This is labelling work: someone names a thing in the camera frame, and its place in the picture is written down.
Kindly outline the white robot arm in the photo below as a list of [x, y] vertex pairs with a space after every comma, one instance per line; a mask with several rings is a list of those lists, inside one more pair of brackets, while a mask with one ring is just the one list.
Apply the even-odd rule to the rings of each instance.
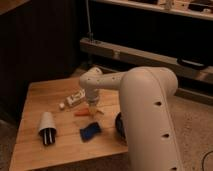
[[173, 71], [136, 67], [104, 74], [94, 67], [79, 79], [94, 107], [101, 89], [116, 90], [133, 171], [184, 171], [167, 100], [178, 88]]

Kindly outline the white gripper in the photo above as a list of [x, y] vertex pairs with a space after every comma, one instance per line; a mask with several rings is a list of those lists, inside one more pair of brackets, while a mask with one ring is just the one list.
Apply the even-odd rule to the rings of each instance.
[[[100, 99], [98, 89], [86, 89], [85, 90], [86, 101], [89, 105], [97, 105]], [[97, 106], [88, 106], [89, 115], [94, 117], [95, 114], [104, 115], [104, 112], [101, 111]]]

